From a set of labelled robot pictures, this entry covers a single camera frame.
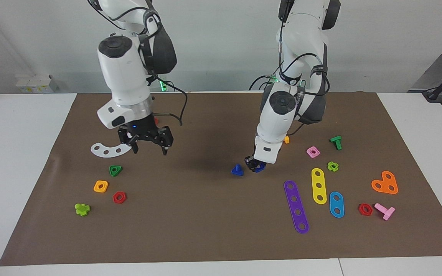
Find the red hexagon nut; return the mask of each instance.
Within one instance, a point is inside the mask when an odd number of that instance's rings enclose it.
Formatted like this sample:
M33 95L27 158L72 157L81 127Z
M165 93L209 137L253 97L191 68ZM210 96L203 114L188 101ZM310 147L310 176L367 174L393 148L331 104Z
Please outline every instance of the red hexagon nut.
M127 196L126 196L125 192L119 191L119 192L116 192L112 198L114 199L115 203L121 204L124 201L126 201Z
M373 208L367 204L367 203L361 203L359 204L359 212L361 213L361 215L367 215L370 216L373 214Z

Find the yellow plastic strip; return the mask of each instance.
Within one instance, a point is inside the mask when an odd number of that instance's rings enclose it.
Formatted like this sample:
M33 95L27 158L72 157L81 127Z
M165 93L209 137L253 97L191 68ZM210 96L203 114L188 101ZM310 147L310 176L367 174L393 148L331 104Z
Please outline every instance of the yellow plastic strip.
M327 189L325 188L325 174L319 168L312 169L313 199L318 204L327 202Z

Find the purple plastic strip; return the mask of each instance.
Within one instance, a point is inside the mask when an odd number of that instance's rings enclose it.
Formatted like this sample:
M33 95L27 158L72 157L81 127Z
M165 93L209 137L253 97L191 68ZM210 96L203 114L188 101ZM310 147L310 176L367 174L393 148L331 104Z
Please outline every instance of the purple plastic strip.
M284 191L286 192L287 203L293 217L294 228L298 233L305 234L310 229L310 226L300 199L298 186L294 181L288 180L284 182Z

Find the green triangle piece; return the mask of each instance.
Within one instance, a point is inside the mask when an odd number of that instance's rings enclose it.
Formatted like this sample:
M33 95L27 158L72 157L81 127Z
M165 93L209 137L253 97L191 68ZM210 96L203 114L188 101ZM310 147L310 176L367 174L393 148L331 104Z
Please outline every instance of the green triangle piece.
M110 166L109 172L112 176L117 176L122 171L122 166Z

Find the white curved plate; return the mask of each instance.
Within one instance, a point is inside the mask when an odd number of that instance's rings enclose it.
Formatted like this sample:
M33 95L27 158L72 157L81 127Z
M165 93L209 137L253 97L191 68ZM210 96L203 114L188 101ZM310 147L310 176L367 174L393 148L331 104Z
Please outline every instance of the white curved plate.
M104 146L102 143L96 143L91 146L91 152L93 152L94 155L103 158L121 156L122 154L128 152L130 149L131 147L126 144L120 144L115 147L107 147Z

